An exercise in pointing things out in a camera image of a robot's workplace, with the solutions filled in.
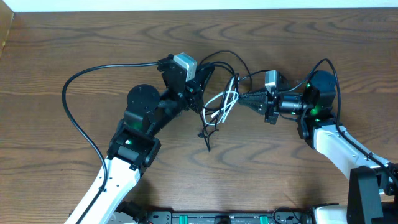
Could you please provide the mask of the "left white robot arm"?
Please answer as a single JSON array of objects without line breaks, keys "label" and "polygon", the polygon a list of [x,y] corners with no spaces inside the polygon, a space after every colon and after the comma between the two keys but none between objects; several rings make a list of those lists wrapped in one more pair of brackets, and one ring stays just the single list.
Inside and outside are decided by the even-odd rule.
[{"label": "left white robot arm", "polygon": [[200,113],[203,94],[214,72],[211,63],[198,65],[191,56],[168,55],[153,64],[166,90],[141,84],[127,94],[124,117],[118,123],[101,169],[67,223],[107,223],[153,163],[161,143],[156,134],[183,110]]}]

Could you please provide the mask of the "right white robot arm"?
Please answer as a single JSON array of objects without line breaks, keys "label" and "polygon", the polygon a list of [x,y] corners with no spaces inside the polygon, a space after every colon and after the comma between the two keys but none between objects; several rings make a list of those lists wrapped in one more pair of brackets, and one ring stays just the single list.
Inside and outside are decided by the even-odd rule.
[{"label": "right white robot arm", "polygon": [[362,145],[340,123],[339,113],[332,112],[333,102],[341,100],[335,72],[317,70],[304,84],[303,93],[297,93],[279,72],[267,70],[264,87],[242,94],[238,103],[270,124],[283,114],[296,116],[300,138],[349,180],[347,205],[314,206],[311,223],[397,223],[397,201],[381,200],[381,195],[397,197],[397,164]]}]

